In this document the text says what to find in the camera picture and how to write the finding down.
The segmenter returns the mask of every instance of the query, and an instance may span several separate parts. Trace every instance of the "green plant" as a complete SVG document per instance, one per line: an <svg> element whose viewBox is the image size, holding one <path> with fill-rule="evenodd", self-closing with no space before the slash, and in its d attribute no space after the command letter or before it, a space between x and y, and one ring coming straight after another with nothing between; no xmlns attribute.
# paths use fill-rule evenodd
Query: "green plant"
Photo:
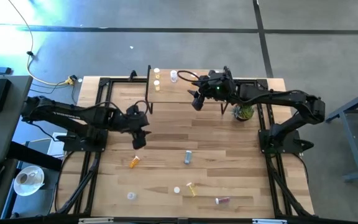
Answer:
<svg viewBox="0 0 358 224"><path fill-rule="evenodd" d="M232 114L241 119L250 119L254 115L252 106L236 105L233 107Z"/></svg>

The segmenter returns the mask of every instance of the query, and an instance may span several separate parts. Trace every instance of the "yellow cable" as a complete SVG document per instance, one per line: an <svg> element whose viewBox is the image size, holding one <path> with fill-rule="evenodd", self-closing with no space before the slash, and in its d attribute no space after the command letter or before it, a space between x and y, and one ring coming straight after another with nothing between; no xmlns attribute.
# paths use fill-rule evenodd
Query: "yellow cable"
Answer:
<svg viewBox="0 0 358 224"><path fill-rule="evenodd" d="M11 5L13 6L13 8L14 8L14 9L16 10L16 12L20 15L20 17L23 19L25 25L27 26L27 28L28 28L28 30L29 30L29 32L30 32L30 35L31 35L31 48L30 48L30 52L32 52L32 49L33 49L33 46L34 46L34 37L32 36L31 29L30 29L30 27L29 27L27 21L24 19L24 17L23 17L22 14L19 12L19 10L17 10L17 8L15 7L15 5L13 5L13 3L11 2L11 0L8 0L8 1L11 3ZM43 81L43 80L41 80L41 79L39 79L39 78L33 76L33 74L31 74L31 72L30 72L30 64L31 64L31 63L30 63L30 57L31 57L31 56L29 55L29 58L27 59L27 65L26 65L26 67L27 67L27 72L29 73L29 75L30 75L33 79L37 80L37 81L40 82L40 83L43 83L43 84L46 84L46 85L52 85L52 86L66 85L66 84L68 84L68 82L70 82L69 80L65 80L64 82L60 82L60 83L50 83L50 82Z"/></svg>

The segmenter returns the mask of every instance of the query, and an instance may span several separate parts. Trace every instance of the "table leg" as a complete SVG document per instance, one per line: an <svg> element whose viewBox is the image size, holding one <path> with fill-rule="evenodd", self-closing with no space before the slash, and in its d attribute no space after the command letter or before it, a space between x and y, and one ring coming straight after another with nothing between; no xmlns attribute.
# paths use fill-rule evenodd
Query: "table leg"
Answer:
<svg viewBox="0 0 358 224"><path fill-rule="evenodd" d="M224 112L226 111L226 108L227 108L228 105L229 105L229 103L226 102L226 105L225 105L224 108L223 108L223 104L221 103L221 113L222 113L222 115L223 115Z"/></svg>
<svg viewBox="0 0 358 224"><path fill-rule="evenodd" d="M149 111L150 111L150 114L153 114L153 103L150 103Z"/></svg>
<svg viewBox="0 0 358 224"><path fill-rule="evenodd" d="M60 171L62 161L53 156L46 155L39 151L35 151L22 144L11 142L11 146L7 153L7 158L18 159L23 162L28 162L48 169Z"/></svg>

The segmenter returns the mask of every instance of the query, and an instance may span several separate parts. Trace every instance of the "small bottle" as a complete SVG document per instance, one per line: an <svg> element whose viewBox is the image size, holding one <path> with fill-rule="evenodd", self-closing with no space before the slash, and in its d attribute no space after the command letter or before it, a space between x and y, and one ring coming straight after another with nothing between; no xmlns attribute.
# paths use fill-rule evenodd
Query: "small bottle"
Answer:
<svg viewBox="0 0 358 224"><path fill-rule="evenodd" d="M138 164L140 161L139 157L135 156L135 158L132 160L131 164L129 164L130 168L134 168L136 164Z"/></svg>
<svg viewBox="0 0 358 224"><path fill-rule="evenodd" d="M160 69L159 68L155 68L154 69L154 74L155 74L155 78L159 79L160 78Z"/></svg>
<svg viewBox="0 0 358 224"><path fill-rule="evenodd" d="M154 81L155 91L160 91L160 81Z"/></svg>
<svg viewBox="0 0 358 224"><path fill-rule="evenodd" d="M189 164L190 160L191 160L191 151L187 150L185 156L185 164Z"/></svg>
<svg viewBox="0 0 358 224"><path fill-rule="evenodd" d="M225 197L225 198L216 198L215 199L215 203L216 205L219 205L220 203L228 203L230 202L230 198L229 197Z"/></svg>
<svg viewBox="0 0 358 224"><path fill-rule="evenodd" d="M191 194L193 195L193 197L195 197L197 194L196 194L196 191L194 190L193 183L190 182L190 183L186 184L186 186L189 187Z"/></svg>
<svg viewBox="0 0 358 224"><path fill-rule="evenodd" d="M178 81L178 72L175 70L171 71L171 82L177 82Z"/></svg>

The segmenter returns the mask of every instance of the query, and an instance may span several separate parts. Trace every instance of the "white plate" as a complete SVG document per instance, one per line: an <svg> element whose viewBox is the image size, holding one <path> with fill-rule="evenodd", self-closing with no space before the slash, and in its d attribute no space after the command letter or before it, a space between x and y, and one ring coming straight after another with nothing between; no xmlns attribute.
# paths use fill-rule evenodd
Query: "white plate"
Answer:
<svg viewBox="0 0 358 224"><path fill-rule="evenodd" d="M13 189L15 190L15 192L18 195L20 195L20 196L32 195L36 191L38 191L39 188L41 188L44 185L45 174L44 174L44 171L41 169L41 167L38 167L38 166L26 167L26 168L22 169L22 171L20 171L17 176L19 176L20 174L30 175L31 173L35 173L35 177L34 177L35 182L32 185L19 184L16 181L16 178L13 181Z"/></svg>

